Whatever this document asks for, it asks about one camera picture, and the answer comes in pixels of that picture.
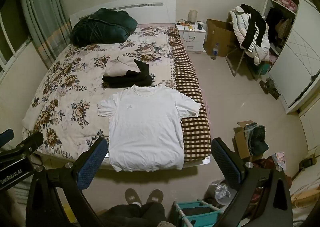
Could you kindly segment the folding chair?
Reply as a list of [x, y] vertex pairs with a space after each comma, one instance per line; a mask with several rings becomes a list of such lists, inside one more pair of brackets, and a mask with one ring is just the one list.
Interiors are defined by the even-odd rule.
[[226, 56], [226, 62], [233, 77], [248, 74], [248, 78], [253, 79], [252, 61], [253, 58], [240, 48], [231, 50]]

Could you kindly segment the white trash bin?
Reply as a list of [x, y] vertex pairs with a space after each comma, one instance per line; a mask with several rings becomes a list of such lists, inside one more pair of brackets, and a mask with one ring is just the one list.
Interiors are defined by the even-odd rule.
[[210, 183], [207, 192], [214, 206], [228, 206], [237, 193], [224, 178]]

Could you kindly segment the green curtain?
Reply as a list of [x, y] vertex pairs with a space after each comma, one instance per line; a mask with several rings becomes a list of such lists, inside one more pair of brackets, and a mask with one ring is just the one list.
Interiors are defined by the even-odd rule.
[[21, 0], [31, 39], [47, 68], [70, 43], [71, 24], [61, 0]]

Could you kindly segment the brown checkered blanket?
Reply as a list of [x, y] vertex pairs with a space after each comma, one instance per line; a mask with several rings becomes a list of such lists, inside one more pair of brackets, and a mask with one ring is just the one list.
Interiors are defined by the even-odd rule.
[[199, 115], [181, 120], [184, 141], [184, 161], [191, 163], [210, 155], [210, 126], [202, 90], [195, 68], [189, 58], [177, 28], [168, 27], [167, 34], [173, 58], [175, 89], [201, 105]]

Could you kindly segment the small cardboard box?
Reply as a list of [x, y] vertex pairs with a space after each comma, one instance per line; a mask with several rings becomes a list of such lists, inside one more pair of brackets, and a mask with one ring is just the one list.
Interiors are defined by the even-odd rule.
[[262, 159], [263, 154], [259, 156], [254, 156], [249, 153], [248, 145], [245, 139], [244, 128], [247, 124], [251, 123], [253, 123], [253, 121], [251, 120], [237, 122], [238, 126], [234, 128], [233, 146], [235, 152], [239, 155], [241, 159], [252, 162], [258, 159]]

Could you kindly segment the left grey slipper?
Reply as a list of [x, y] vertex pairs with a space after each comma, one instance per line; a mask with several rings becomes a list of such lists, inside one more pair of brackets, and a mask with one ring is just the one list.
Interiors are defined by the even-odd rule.
[[132, 188], [127, 189], [125, 191], [124, 196], [127, 201], [127, 204], [135, 204], [140, 207], [142, 206], [142, 201], [140, 200], [138, 193], [134, 189]]

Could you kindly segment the black clothes on bed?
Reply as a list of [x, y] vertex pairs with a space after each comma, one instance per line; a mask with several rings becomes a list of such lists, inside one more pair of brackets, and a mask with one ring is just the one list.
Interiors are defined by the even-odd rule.
[[133, 85], [137, 85], [140, 87], [151, 86], [152, 77], [149, 74], [149, 64], [135, 59], [134, 62], [138, 66], [140, 72], [128, 70], [123, 76], [103, 76], [102, 87], [104, 89], [120, 89], [132, 87]]

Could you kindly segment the teal laundry basket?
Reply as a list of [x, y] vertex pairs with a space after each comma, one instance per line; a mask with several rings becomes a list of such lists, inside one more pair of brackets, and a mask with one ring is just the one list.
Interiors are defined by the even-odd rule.
[[221, 218], [222, 211], [203, 200], [173, 202], [169, 222], [174, 226], [214, 226]]

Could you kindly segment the right grey slipper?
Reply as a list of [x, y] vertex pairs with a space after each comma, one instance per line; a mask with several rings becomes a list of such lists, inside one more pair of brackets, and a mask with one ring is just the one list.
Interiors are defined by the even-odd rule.
[[162, 203], [164, 198], [164, 194], [160, 189], [154, 189], [150, 192], [147, 203]]

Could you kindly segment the beige folded garment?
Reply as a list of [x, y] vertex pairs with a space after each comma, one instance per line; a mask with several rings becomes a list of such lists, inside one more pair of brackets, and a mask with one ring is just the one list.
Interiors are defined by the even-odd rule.
[[107, 62], [104, 76], [125, 76], [128, 71], [140, 72], [140, 69], [138, 65], [135, 63], [133, 57], [119, 56], [116, 59], [110, 59]]

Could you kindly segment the white t-shirt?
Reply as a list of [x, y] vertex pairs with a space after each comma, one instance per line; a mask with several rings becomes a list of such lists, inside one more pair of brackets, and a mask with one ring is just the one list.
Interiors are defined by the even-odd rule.
[[183, 168], [181, 120], [198, 117], [200, 103], [164, 85], [134, 85], [97, 106], [98, 115], [109, 119], [108, 154], [115, 171]]

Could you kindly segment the white wardrobe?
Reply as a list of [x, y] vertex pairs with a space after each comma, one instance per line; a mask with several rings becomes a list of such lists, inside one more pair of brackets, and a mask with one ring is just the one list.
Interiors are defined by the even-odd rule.
[[309, 0], [293, 1], [296, 11], [276, 0], [265, 0], [263, 9], [264, 16], [277, 7], [292, 18], [289, 35], [269, 72], [286, 113], [300, 109], [319, 89], [319, 11]]

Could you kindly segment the dark clothes in box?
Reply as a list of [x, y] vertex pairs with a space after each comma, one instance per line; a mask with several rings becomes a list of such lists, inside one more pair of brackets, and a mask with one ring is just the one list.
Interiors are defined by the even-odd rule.
[[245, 125], [244, 136], [251, 156], [263, 155], [268, 150], [265, 135], [266, 130], [263, 125], [256, 122]]

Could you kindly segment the white puffer jacket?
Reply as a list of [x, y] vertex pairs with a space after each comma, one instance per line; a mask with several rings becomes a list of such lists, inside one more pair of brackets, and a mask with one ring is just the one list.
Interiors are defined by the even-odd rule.
[[259, 65], [270, 61], [268, 25], [262, 15], [253, 7], [241, 4], [229, 11], [235, 36], [240, 48]]

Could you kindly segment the plastic water bottle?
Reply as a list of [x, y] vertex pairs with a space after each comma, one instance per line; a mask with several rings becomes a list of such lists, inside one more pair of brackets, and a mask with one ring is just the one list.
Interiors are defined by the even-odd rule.
[[212, 48], [211, 59], [215, 60], [217, 58], [217, 56], [218, 56], [218, 53], [219, 53], [219, 44], [216, 43]]

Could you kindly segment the large cardboard box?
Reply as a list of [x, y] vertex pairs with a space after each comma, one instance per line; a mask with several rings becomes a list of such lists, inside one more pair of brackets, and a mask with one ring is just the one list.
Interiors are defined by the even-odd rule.
[[210, 56], [213, 55], [213, 48], [218, 44], [218, 53], [220, 57], [225, 57], [227, 53], [236, 48], [236, 36], [233, 26], [219, 20], [207, 19], [207, 40], [204, 43], [204, 49]]

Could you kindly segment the window frame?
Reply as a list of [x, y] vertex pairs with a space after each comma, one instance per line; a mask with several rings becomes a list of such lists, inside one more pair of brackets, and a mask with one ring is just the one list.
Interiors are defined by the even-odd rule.
[[1, 78], [29, 43], [22, 7], [16, 0], [8, 0], [1, 8]]

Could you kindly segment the grey slipper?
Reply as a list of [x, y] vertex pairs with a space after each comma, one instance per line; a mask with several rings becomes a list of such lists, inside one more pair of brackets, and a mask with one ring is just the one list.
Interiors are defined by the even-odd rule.
[[124, 196], [127, 201], [127, 204], [135, 204], [140, 207], [142, 206], [142, 201], [140, 200], [138, 193], [134, 189], [132, 188], [127, 189], [125, 191]]
[[150, 192], [147, 203], [162, 203], [164, 198], [164, 194], [160, 189], [154, 189]]

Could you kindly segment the white bed headboard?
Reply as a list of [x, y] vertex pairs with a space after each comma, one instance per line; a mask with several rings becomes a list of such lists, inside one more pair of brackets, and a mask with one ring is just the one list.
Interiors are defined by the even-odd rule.
[[176, 23], [176, 0], [116, 0], [72, 14], [71, 26], [74, 27], [80, 19], [103, 7], [113, 11], [126, 11], [139, 25]]

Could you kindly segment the floral bed quilt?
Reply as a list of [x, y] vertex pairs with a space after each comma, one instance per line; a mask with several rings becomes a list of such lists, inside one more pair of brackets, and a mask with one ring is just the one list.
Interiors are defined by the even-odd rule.
[[99, 117], [97, 104], [116, 93], [103, 82], [108, 64], [131, 57], [148, 64], [152, 86], [175, 87], [173, 40], [175, 27], [144, 27], [123, 43], [69, 45], [50, 67], [22, 121], [24, 137], [38, 131], [42, 155], [76, 159], [99, 137], [108, 137], [109, 122]]

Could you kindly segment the dark shoes by wardrobe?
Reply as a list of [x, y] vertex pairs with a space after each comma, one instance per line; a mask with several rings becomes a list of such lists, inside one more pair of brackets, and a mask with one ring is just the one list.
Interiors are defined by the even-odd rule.
[[270, 94], [275, 100], [278, 100], [281, 94], [277, 90], [275, 83], [271, 78], [267, 78], [266, 81], [259, 81], [259, 85], [265, 94]]

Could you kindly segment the beige table lamp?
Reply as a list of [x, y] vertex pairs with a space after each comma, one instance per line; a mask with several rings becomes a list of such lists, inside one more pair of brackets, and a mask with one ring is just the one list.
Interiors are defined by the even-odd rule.
[[188, 21], [190, 23], [196, 23], [196, 21], [197, 21], [197, 11], [196, 10], [189, 10]]

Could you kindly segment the white nightstand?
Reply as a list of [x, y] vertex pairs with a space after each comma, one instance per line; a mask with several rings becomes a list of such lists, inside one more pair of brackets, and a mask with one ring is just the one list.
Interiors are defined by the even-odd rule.
[[207, 34], [204, 28], [199, 30], [199, 24], [187, 25], [182, 21], [177, 22], [176, 27], [187, 52], [202, 52], [204, 50], [203, 46]]

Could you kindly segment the black striped jacket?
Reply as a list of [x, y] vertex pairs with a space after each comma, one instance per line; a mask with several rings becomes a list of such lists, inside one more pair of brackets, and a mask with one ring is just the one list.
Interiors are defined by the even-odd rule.
[[254, 47], [261, 46], [263, 36], [266, 32], [266, 22], [261, 14], [251, 6], [241, 4], [240, 7], [249, 15], [248, 29], [244, 41], [241, 43], [249, 52], [253, 52]]

